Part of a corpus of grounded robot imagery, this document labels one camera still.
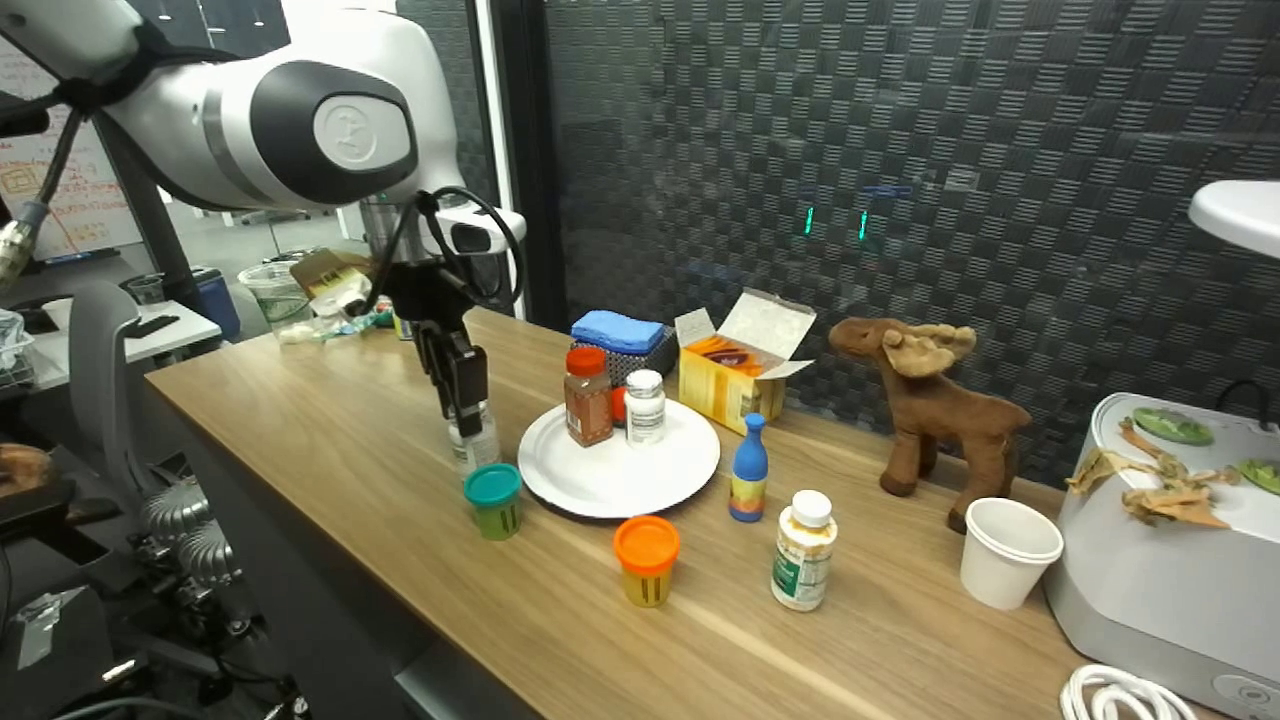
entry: red cap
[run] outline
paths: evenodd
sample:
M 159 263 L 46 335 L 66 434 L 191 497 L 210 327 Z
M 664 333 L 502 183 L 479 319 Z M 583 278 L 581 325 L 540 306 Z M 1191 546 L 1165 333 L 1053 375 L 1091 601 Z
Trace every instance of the red cap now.
M 572 346 L 566 358 L 562 358 L 562 368 L 566 368 L 572 375 L 600 375 L 602 364 L 608 364 L 608 354 L 595 347 L 595 346 Z

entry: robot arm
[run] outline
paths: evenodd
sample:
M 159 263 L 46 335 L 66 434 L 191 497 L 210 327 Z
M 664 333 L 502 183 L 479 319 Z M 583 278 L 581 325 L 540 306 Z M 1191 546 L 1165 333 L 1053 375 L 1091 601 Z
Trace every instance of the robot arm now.
M 62 81 L 61 98 L 80 115 L 114 123 L 179 201 L 404 208 L 407 244 L 399 234 L 387 239 L 376 290 L 416 333 L 457 437 L 479 434 L 482 354 L 458 325 L 476 306 L 458 256 L 519 261 L 524 222 L 462 192 L 451 100 L 422 30 L 343 11 L 328 33 L 250 61 L 191 61 L 171 51 L 129 0 L 0 0 L 0 33 Z

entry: product label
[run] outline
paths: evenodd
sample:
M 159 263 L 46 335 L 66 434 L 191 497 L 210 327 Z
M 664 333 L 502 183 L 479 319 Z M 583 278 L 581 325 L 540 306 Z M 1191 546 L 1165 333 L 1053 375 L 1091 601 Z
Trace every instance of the product label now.
M 728 480 L 728 514 L 734 519 L 760 519 L 763 518 L 763 485 L 760 480 Z
M 574 445 L 600 445 L 612 437 L 608 384 L 583 380 L 562 388 L 562 429 Z
M 653 402 L 626 398 L 626 439 L 653 445 L 653 439 L 658 439 L 658 434 L 664 434 L 664 402 L 658 398 L 653 398 Z
M 797 546 L 787 531 L 772 549 L 772 589 L 797 608 L 816 608 L 827 591 L 830 546 Z

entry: small plastic cup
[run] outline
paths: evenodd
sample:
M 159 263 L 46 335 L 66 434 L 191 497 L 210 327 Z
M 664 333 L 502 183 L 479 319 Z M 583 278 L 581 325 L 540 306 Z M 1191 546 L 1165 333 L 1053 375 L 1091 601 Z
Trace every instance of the small plastic cup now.
M 658 518 L 631 518 L 612 531 L 612 551 L 625 569 L 625 589 L 631 603 L 656 608 L 666 601 L 679 555 L 677 525 Z
M 479 537 L 502 539 L 519 528 L 519 469 L 482 465 L 462 485 Z
M 958 584 L 999 612 L 1019 608 L 1044 569 L 1065 555 L 1065 531 L 1006 497 L 970 500 L 963 525 Z

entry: white plate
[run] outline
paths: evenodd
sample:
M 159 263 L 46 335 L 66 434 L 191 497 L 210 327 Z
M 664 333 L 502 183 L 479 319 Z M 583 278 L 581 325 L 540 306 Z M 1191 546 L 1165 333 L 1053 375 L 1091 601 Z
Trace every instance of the white plate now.
M 562 404 L 557 404 L 528 424 L 515 459 L 524 489 L 544 504 L 592 519 L 625 519 L 694 497 L 717 477 L 719 437 L 703 415 L 666 402 L 656 445 L 626 445 L 614 429 L 602 445 L 581 447 L 562 429 Z

